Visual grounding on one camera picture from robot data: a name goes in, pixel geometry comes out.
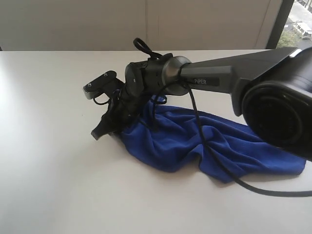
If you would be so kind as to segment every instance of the white wall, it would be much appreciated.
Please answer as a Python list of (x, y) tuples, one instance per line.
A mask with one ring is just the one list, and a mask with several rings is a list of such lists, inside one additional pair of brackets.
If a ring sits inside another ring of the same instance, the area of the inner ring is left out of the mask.
[(265, 48), (282, 0), (1, 0), (3, 50)]

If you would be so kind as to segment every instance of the table surface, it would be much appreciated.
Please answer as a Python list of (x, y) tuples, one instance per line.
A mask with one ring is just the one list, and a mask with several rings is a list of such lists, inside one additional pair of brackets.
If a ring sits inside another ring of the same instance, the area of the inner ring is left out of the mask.
[[(250, 52), (174, 54), (195, 62)], [(141, 52), (0, 53), (0, 233), (311, 233), (312, 198), (267, 197), (224, 185), (197, 163), (160, 172), (115, 138), (91, 137), (106, 107), (87, 100), (82, 87), (108, 70), (124, 80), (125, 66), (146, 58)], [(200, 110), (244, 123), (229, 95), (194, 93)], [(188, 95), (168, 103), (191, 108)], [(308, 190), (312, 166), (298, 177), (244, 180)]]

